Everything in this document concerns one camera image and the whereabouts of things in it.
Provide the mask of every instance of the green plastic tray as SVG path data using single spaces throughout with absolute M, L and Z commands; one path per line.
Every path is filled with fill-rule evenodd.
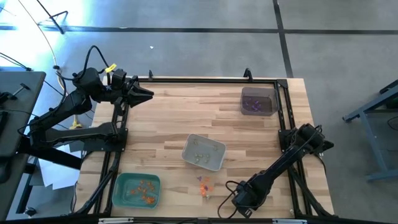
M 143 193 L 137 191 L 138 187 L 146 187 L 148 181 L 154 186 L 154 191 L 147 188 L 146 196 L 155 198 L 153 204 L 146 203 L 146 201 L 142 199 Z M 123 173 L 116 179 L 112 194 L 112 202 L 115 206 L 119 207 L 155 208 L 160 199 L 160 188 L 160 179 L 156 175 Z

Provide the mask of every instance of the gray floor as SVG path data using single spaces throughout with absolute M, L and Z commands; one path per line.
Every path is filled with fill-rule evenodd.
M 0 22 L 17 24 L 21 30 L 0 31 L 1 51 L 35 70 L 44 70 L 46 80 L 59 89 L 45 41 L 17 1 L 8 2 L 6 9 L 17 17 L 1 12 Z M 35 1 L 23 2 L 35 19 L 45 19 Z M 51 12 L 69 10 L 66 24 L 71 26 L 277 27 L 272 0 L 42 2 Z M 398 2 L 394 0 L 280 0 L 279 5 L 286 29 L 398 29 Z M 277 34 L 46 32 L 46 35 L 64 75 L 79 72 L 87 49 L 96 44 L 109 63 L 116 63 L 130 75 L 146 75 L 151 69 L 154 75 L 240 77 L 250 67 L 255 77 L 286 77 Z M 346 124 L 341 117 L 397 79 L 398 35 L 289 34 L 286 39 L 293 75 L 305 79 L 314 121 L 323 125 L 325 136 L 335 143 L 325 153 L 335 213 L 344 218 L 397 222 L 398 181 L 366 182 L 365 175 L 377 171 L 370 145 L 359 121 Z M 103 67 L 96 54 L 91 56 L 90 66 Z M 54 97 L 45 101 L 45 95 Z M 59 95 L 44 85 L 34 112 L 43 113 L 59 99 Z M 87 117 L 80 119 L 86 126 L 90 125 Z M 36 217 L 65 214 L 72 194 L 72 189 L 53 192 L 35 187 L 29 205 L 38 210 Z M 8 218 L 22 217 L 11 210 Z

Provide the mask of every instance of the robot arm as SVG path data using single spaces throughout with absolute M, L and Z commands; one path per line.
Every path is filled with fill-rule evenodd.
M 104 139 L 117 140 L 119 130 L 115 123 L 103 123 L 96 128 L 84 128 L 59 131 L 52 127 L 74 114 L 83 114 L 92 107 L 91 99 L 101 103 L 110 102 L 116 108 L 117 114 L 122 116 L 125 104 L 131 108 L 147 100 L 152 99 L 153 92 L 139 86 L 137 76 L 126 78 L 126 72 L 117 69 L 112 75 L 112 81 L 108 79 L 108 85 L 103 85 L 97 70 L 87 68 L 84 75 L 74 74 L 73 84 L 76 90 L 71 92 L 56 107 L 49 112 L 34 118 L 30 123 L 30 144 L 35 149 L 46 149 L 59 142 Z
M 291 130 L 283 141 L 289 146 L 283 155 L 268 169 L 254 174 L 247 182 L 241 181 L 234 191 L 237 194 L 232 203 L 246 218 L 251 216 L 252 209 L 257 210 L 265 202 L 274 180 L 285 170 L 308 153 L 321 153 L 333 147 L 333 143 L 326 141 L 319 129 L 311 124 Z

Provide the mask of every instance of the butcher block tabletop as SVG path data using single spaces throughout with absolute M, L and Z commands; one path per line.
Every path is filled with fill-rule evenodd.
M 287 79 L 297 127 L 313 124 L 304 80 Z M 267 169 L 281 155 L 277 132 L 278 114 L 248 116 L 240 112 L 239 102 L 245 86 L 273 88 L 271 84 L 250 83 L 141 83 L 155 93 L 154 98 L 129 110 L 126 150 L 122 153 L 119 174 L 158 175 L 161 193 L 155 209 L 112 208 L 112 216 L 129 217 L 218 217 L 217 208 L 230 194 L 225 182 L 247 181 L 253 174 Z M 280 89 L 282 108 L 287 111 Z M 111 121 L 113 105 L 99 103 L 93 126 Z M 226 144 L 222 168 L 213 172 L 185 162 L 181 153 L 189 134 L 214 139 Z M 97 188 L 104 152 L 93 152 L 83 163 L 76 186 L 78 210 Z M 333 213 L 325 171 L 312 155 L 303 158 L 308 188 L 326 211 Z M 201 196 L 201 181 L 211 189 L 209 198 Z M 301 192 L 300 208 L 304 211 Z M 101 211 L 108 196 L 104 190 Z M 229 199 L 221 208 L 228 217 L 235 207 Z M 290 218 L 292 199 L 287 173 L 278 177 L 265 203 L 252 218 Z M 242 218 L 239 213 L 233 218 Z

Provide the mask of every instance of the white paper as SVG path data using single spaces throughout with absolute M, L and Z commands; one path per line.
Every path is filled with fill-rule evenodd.
M 57 149 L 79 158 L 81 156 L 80 151 L 70 152 L 69 145 L 60 146 Z M 48 187 L 52 185 L 53 190 L 73 186 L 79 178 L 79 170 L 58 165 L 44 159 L 39 159 L 39 164 L 42 171 L 44 186 Z

